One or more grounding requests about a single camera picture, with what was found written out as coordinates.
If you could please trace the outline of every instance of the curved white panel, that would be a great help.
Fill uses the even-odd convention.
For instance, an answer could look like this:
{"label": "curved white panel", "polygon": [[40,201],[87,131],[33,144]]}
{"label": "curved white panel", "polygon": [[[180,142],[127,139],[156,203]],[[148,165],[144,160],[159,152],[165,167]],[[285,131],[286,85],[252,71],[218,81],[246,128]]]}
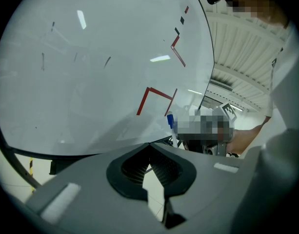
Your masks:
{"label": "curved white panel", "polygon": [[213,60],[198,0],[23,0],[0,42],[0,127],[10,146],[48,155],[155,141],[171,135],[175,91],[176,117]]}

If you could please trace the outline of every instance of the red line marking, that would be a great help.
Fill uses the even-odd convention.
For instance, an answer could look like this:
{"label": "red line marking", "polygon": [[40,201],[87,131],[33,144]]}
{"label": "red line marking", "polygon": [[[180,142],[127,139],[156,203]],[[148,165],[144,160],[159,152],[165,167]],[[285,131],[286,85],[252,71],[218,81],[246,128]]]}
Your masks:
{"label": "red line marking", "polygon": [[140,115],[141,110],[143,109],[144,103],[145,103],[145,101],[146,101],[146,98],[147,98],[147,96],[148,96],[148,92],[149,92],[149,90],[150,90],[150,88],[147,87],[147,88],[146,88],[146,91],[145,91],[145,94],[144,94],[144,96],[143,96],[143,99],[141,100],[139,110],[138,110],[138,112],[137,112],[136,115]]}
{"label": "red line marking", "polygon": [[175,38],[174,42],[172,43],[171,49],[174,49],[175,44],[177,44],[178,40],[179,40],[179,35]]}
{"label": "red line marking", "polygon": [[158,91],[157,89],[150,88],[149,91],[151,91],[151,92],[153,92],[153,93],[155,93],[155,94],[157,94],[157,95],[160,95],[160,96],[162,96],[162,97],[165,97],[165,98],[167,98],[167,99],[172,99],[171,96],[168,96],[168,95],[164,94],[163,92]]}
{"label": "red line marking", "polygon": [[171,107],[171,104],[172,104],[172,102],[173,102],[173,99],[174,99],[175,94],[177,93],[177,91],[178,91],[178,89],[175,90],[174,95],[173,95],[173,97],[172,97],[172,100],[171,100],[171,102],[170,102],[170,104],[169,104],[169,106],[168,106],[168,109],[167,109],[167,111],[165,112],[165,115],[164,115],[164,116],[167,115],[167,113],[168,113],[168,111],[169,111],[169,109],[170,109],[170,107]]}
{"label": "red line marking", "polygon": [[175,49],[175,44],[177,44],[178,40],[179,40],[179,36],[177,36],[177,37],[175,38],[175,41],[174,41],[174,42],[172,43],[172,45],[171,45],[171,49],[172,49],[173,52],[177,55],[177,57],[179,58],[179,60],[180,60],[181,63],[183,64],[183,66],[185,67],[185,66],[186,66],[185,62],[183,61],[182,57],[180,57],[179,53],[178,53],[177,50]]}

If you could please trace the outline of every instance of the ceiling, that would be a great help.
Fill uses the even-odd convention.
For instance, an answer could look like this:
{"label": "ceiling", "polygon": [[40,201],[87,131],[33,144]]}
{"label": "ceiling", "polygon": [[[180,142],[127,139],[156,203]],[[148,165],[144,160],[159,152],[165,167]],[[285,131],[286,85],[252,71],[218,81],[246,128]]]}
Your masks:
{"label": "ceiling", "polygon": [[206,96],[230,102],[250,112],[263,112],[270,87],[271,63],[290,29],[270,26],[245,13],[236,13],[221,0],[210,5],[200,0],[212,36],[215,65],[211,79],[232,91],[209,84]]}

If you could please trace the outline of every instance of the yellow and black tape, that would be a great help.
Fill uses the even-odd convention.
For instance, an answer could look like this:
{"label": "yellow and black tape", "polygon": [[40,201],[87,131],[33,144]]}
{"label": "yellow and black tape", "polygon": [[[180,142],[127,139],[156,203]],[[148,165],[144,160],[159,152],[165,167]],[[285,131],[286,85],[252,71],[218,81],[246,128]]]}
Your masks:
{"label": "yellow and black tape", "polygon": [[33,176],[33,158],[30,158],[30,175]]}

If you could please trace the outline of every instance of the ceiling light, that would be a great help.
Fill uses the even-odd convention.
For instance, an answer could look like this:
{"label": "ceiling light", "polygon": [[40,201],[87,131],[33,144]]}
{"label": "ceiling light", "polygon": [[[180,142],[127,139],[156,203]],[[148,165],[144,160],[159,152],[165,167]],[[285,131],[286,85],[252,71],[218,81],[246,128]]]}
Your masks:
{"label": "ceiling light", "polygon": [[202,95],[202,93],[199,93],[199,92],[196,92],[196,91],[193,91],[193,90],[189,90],[189,89],[188,89],[188,91],[193,92],[193,93],[196,93],[196,94],[199,94],[199,95]]}
{"label": "ceiling light", "polygon": [[170,57],[168,55],[166,55],[166,56],[161,56],[161,57],[156,57],[156,58],[150,59],[150,61],[155,62],[155,61],[168,60],[168,59],[170,59]]}
{"label": "ceiling light", "polygon": [[235,107],[235,106],[233,106],[233,105],[231,105],[233,108],[236,108],[236,109],[238,109],[239,111],[243,111],[242,109],[240,109],[240,108],[238,108],[238,107]]}
{"label": "ceiling light", "polygon": [[85,23],[85,19],[84,19],[84,14],[81,10],[77,10],[77,13],[78,13],[78,18],[79,18],[79,21],[81,23],[82,29],[85,29],[86,28],[86,23]]}

